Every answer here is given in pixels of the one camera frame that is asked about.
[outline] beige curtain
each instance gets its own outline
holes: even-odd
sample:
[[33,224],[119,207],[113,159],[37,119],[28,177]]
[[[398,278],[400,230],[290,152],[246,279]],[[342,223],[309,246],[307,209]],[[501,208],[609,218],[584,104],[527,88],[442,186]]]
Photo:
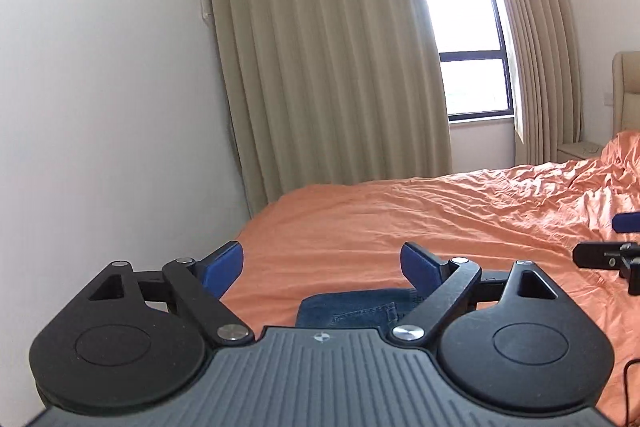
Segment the beige curtain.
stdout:
[[426,0],[213,0],[248,201],[450,171]]
[[516,161],[555,161],[580,139],[582,96],[569,0],[504,0],[516,55]]

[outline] window sill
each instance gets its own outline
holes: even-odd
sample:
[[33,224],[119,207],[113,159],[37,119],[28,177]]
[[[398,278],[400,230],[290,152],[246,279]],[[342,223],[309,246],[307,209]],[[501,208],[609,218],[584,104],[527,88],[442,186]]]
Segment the window sill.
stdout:
[[476,125],[499,124],[504,120],[513,121],[513,115],[505,114],[501,116],[486,116],[484,118],[469,118],[468,120],[455,120],[449,122],[449,127],[473,127]]

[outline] jeans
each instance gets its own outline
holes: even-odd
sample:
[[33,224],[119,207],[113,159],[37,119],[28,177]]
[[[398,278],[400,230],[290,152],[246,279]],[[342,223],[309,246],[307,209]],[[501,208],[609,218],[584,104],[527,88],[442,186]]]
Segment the jeans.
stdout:
[[423,300],[402,288],[314,295],[300,303],[296,327],[378,328],[386,335]]

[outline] window frame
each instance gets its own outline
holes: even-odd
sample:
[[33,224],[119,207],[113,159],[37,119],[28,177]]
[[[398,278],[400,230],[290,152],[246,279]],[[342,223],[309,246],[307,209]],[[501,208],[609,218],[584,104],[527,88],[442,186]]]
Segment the window frame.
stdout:
[[492,5],[492,9],[494,10],[494,20],[495,20],[496,29],[498,31],[498,42],[500,43],[500,50],[481,50],[481,51],[472,51],[472,52],[441,53],[440,63],[463,62],[465,60],[501,59],[502,66],[504,68],[504,79],[506,84],[508,108],[504,110],[496,110],[496,111],[450,114],[449,115],[450,122],[460,121],[460,120],[477,120],[479,118],[494,118],[496,116],[513,116],[513,94],[511,92],[511,74],[509,70],[509,58],[507,54],[507,47],[504,42],[504,32],[502,31],[502,21],[500,20],[500,13],[498,12],[497,1],[491,0],[491,5]]

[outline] window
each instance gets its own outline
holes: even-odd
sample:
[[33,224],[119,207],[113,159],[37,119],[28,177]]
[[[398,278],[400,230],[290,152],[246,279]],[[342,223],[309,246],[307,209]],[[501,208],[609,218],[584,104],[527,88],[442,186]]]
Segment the window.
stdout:
[[511,81],[495,0],[427,0],[449,120],[513,114]]

